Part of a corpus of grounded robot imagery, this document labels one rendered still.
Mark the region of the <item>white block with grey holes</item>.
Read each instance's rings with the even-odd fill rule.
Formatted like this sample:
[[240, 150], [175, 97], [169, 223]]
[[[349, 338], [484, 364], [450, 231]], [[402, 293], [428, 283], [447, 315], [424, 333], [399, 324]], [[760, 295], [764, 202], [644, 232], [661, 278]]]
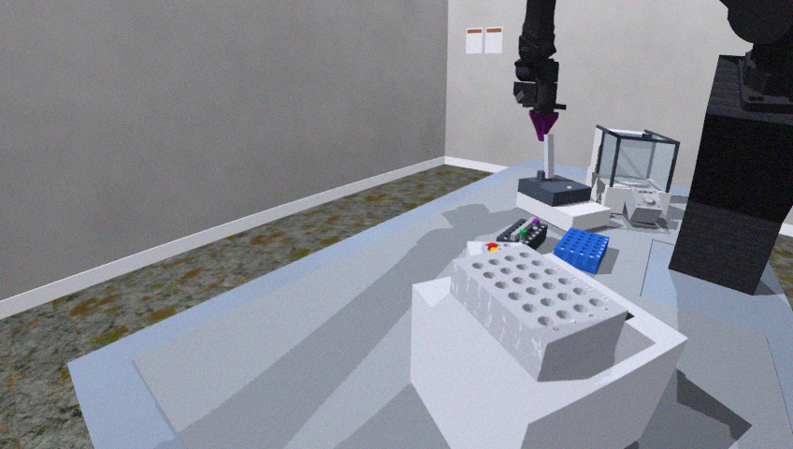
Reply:
[[[488, 252], [488, 244], [489, 243], [490, 242], [484, 242], [484, 241], [468, 241], [466, 256], [471, 256], [471, 255], [475, 255], [475, 254]], [[509, 242], [494, 242], [494, 243], [496, 243], [497, 246], [500, 246], [500, 247], [497, 247], [499, 249], [509, 248], [509, 247], [513, 247], [513, 246], [517, 246], [517, 245], [522, 245], [523, 244], [521, 242], [511, 242], [511, 243], [509, 243]]]

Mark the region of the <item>white block with round holes on base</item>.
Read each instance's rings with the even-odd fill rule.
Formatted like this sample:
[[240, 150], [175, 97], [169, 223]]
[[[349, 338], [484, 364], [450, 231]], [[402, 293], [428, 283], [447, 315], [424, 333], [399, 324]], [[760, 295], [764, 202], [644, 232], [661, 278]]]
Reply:
[[411, 382], [451, 449], [624, 449], [687, 340], [525, 244], [412, 285]]

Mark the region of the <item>blue tube rack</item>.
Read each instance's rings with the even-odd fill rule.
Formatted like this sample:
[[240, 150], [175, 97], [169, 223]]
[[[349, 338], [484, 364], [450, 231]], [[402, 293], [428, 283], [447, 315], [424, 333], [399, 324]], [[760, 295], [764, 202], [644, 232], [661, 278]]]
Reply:
[[555, 246], [554, 255], [579, 270], [596, 274], [608, 242], [609, 237], [570, 228]]

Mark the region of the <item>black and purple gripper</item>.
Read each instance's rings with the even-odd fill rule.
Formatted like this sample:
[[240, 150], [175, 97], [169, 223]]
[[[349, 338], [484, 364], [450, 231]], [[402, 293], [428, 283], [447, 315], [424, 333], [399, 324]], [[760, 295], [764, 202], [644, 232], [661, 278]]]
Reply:
[[[534, 124], [539, 141], [544, 141], [544, 135], [547, 135], [555, 121], [558, 119], [558, 113], [554, 109], [566, 110], [567, 105], [557, 105], [556, 92], [557, 83], [542, 82], [538, 83], [537, 100], [536, 103], [523, 102], [523, 108], [533, 108], [529, 110], [529, 116]], [[542, 114], [542, 115], [539, 115]], [[549, 115], [550, 114], [550, 115]]]

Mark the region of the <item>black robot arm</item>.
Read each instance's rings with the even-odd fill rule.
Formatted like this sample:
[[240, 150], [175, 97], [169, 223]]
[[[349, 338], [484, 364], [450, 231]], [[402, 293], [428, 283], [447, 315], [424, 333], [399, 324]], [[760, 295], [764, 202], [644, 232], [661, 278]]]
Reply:
[[[728, 8], [734, 33], [754, 43], [737, 66], [741, 109], [793, 114], [793, 0], [719, 1]], [[516, 77], [528, 82], [513, 84], [518, 104], [536, 103], [538, 83], [530, 82], [553, 86], [558, 81], [559, 63], [548, 59], [556, 53], [555, 2], [526, 0], [520, 59], [514, 65]]]

